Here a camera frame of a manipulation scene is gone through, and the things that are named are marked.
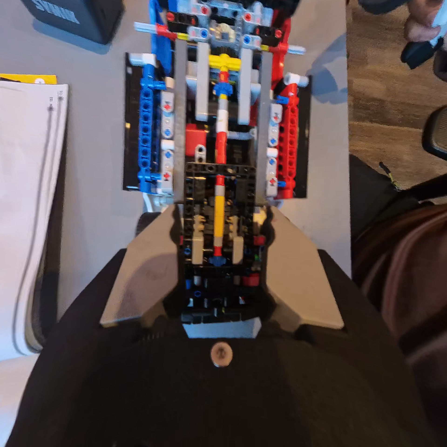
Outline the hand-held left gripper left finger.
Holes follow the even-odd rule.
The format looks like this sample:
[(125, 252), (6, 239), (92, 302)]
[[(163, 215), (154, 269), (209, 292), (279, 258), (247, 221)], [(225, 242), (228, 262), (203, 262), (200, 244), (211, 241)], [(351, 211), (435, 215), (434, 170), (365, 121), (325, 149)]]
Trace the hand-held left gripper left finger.
[(179, 280), (179, 209), (171, 204), (159, 214), (145, 213), (140, 220), (148, 225), (127, 246), (100, 319), (104, 328), (131, 321), (148, 328), (157, 318), (168, 316), (164, 300)]

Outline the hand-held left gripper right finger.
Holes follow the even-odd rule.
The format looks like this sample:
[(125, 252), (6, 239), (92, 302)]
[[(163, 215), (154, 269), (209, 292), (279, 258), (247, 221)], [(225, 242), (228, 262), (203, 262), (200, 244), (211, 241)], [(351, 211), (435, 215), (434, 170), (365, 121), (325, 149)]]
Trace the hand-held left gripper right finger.
[(341, 330), (344, 321), (316, 244), (277, 207), (265, 229), (265, 286), (274, 301), (271, 320), (284, 331), (310, 325)]

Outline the toy brick car chassis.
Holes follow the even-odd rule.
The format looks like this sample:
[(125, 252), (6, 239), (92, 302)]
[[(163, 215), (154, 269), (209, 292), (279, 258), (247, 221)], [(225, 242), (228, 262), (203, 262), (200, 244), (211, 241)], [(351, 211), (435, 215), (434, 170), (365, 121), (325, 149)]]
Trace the toy brick car chassis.
[(186, 325), (267, 316), (268, 201), (305, 197), (312, 78), (284, 73), (299, 1), (148, 1), (151, 53), (126, 53), (125, 190), (177, 203)]

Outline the grey desk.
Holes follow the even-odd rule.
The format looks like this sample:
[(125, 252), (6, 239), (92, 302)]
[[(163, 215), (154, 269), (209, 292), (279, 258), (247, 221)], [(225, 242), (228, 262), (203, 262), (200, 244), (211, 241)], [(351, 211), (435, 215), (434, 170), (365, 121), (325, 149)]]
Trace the grey desk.
[[(20, 1), (1, 1), (1, 72), (55, 74), (69, 84), (65, 174), (51, 233), (59, 272), (57, 320), (101, 268), (127, 246), (143, 210), (142, 194), (122, 190), (124, 54), (146, 52), (134, 21), (148, 20), (147, 1), (126, 1), (109, 47), (39, 24)], [(351, 276), (349, 136), (345, 1), (301, 1), (285, 72), (313, 76), (306, 199), (282, 212)]]

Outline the person's right hand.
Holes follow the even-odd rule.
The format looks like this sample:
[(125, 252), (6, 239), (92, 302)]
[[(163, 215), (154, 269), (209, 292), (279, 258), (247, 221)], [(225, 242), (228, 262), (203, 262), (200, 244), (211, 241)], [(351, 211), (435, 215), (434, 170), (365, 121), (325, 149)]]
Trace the person's right hand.
[(442, 1), (412, 0), (407, 3), (409, 17), (404, 26), (404, 37), (408, 42), (425, 42), (437, 37), (440, 26), (433, 26)]

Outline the black office chair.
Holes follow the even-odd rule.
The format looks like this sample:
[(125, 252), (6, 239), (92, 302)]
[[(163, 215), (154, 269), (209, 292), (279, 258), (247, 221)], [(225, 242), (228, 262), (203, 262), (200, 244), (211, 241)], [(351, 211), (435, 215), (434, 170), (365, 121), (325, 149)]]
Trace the black office chair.
[[(441, 159), (447, 160), (447, 106), (436, 109), (428, 118), (422, 133), (423, 149)], [(447, 175), (443, 174), (415, 185), (405, 193), (418, 201), (444, 198), (447, 195)]]

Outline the person's brown shirt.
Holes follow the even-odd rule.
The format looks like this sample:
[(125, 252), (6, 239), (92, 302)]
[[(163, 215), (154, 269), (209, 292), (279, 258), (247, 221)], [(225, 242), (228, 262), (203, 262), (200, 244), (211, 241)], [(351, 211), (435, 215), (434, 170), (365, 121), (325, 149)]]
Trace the person's brown shirt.
[(446, 204), (421, 203), (366, 227), (352, 245), (352, 272), (404, 354), (429, 427), (446, 446)]

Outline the open instruction book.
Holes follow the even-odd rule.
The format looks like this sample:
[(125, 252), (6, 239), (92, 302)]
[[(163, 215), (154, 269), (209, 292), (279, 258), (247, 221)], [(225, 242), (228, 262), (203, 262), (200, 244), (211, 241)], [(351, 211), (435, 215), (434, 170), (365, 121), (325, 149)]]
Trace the open instruction book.
[(68, 85), (0, 83), (0, 360), (38, 350), (32, 304), (64, 148)]

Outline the yellow booklet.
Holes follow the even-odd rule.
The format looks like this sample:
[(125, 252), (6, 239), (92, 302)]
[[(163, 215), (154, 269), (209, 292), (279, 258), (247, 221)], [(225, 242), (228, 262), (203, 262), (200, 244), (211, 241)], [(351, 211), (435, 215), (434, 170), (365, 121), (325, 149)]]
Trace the yellow booklet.
[(20, 82), (26, 84), (56, 85), (56, 75), (31, 75), (31, 74), (0, 74), (1, 81)]

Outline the black case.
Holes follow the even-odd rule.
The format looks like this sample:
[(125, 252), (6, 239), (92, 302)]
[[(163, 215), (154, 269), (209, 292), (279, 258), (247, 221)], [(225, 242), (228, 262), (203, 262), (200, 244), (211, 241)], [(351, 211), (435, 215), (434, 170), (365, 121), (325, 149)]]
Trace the black case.
[(39, 22), (89, 41), (108, 44), (125, 11), (122, 0), (23, 0)]

